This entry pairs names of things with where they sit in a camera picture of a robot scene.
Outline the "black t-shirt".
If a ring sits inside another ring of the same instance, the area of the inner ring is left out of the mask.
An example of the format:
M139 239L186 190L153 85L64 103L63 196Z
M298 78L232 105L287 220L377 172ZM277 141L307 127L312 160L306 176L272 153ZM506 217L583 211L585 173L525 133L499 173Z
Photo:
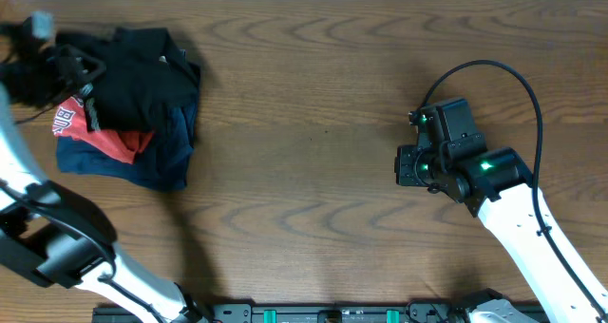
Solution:
M170 114L200 94L200 66L165 28L117 28L106 39L60 31L53 45L16 25L3 32L16 57L1 64L10 102L44 108L75 96L90 131L165 132Z

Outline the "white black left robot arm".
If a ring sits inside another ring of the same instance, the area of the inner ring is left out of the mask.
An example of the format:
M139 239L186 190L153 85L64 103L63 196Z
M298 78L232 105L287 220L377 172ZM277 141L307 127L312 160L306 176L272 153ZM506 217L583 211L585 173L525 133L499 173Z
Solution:
M70 45L54 46L53 18L35 11L4 22L9 57L1 64L1 263L37 286L101 295L141 322L210 322L178 284L149 272L121 247L101 209L50 180L29 151L10 107L47 109L85 94L105 64Z

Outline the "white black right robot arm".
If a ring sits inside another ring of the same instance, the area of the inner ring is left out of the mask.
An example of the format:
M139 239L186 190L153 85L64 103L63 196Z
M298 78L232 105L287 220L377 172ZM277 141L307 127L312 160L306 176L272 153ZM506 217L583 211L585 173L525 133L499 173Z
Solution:
M466 206L505 248L552 322L604 322L607 291L559 227L534 174L511 148L402 145L401 186L426 187Z

